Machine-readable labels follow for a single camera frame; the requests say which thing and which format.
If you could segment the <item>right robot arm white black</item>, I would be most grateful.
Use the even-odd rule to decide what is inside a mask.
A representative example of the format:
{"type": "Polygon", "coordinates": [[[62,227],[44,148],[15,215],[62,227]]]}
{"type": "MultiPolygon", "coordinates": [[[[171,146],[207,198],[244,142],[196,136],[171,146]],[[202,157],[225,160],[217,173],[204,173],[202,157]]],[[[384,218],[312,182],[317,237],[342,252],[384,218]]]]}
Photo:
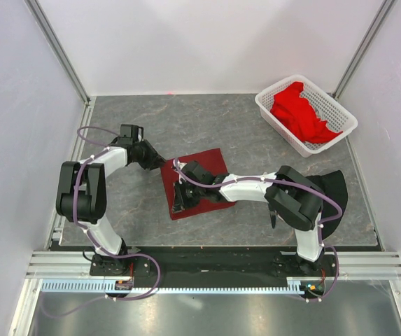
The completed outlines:
{"type": "Polygon", "coordinates": [[[174,213],[193,209],[202,200],[217,204],[263,202],[272,213],[272,225],[280,218],[294,229],[298,270],[310,276],[322,267],[323,246],[317,222],[323,201],[318,196],[320,189],[303,175],[288,166],[276,173],[240,176],[214,175],[195,160],[186,163],[176,158],[172,164],[178,174],[174,183],[174,213]]]}

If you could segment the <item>dark red cloth napkin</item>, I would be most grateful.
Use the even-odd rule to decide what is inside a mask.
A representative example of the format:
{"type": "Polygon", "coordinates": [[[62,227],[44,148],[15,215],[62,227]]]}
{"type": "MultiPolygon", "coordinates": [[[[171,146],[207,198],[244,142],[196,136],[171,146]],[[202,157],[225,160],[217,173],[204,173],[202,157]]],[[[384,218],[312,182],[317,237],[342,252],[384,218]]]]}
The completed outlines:
{"type": "MultiPolygon", "coordinates": [[[[228,175],[227,166],[219,148],[180,157],[181,171],[193,181],[212,185],[221,183],[228,175]]],[[[182,179],[173,160],[160,168],[164,191],[169,207],[169,216],[175,221],[211,211],[227,209],[235,205],[220,196],[218,191],[200,188],[182,179]]]]}

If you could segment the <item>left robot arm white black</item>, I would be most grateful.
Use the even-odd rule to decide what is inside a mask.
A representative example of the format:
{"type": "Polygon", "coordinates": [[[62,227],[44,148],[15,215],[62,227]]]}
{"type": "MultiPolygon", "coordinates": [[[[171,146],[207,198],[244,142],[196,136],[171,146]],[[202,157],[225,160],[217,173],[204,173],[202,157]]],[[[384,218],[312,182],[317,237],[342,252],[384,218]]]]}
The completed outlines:
{"type": "Polygon", "coordinates": [[[80,228],[96,253],[107,256],[105,266],[114,275],[129,269],[127,245],[113,229],[107,215],[107,178],[119,169],[137,163],[152,171],[166,160],[144,138],[144,128],[122,124],[102,151],[84,160],[66,161],[59,173],[56,212],[80,228]]]}

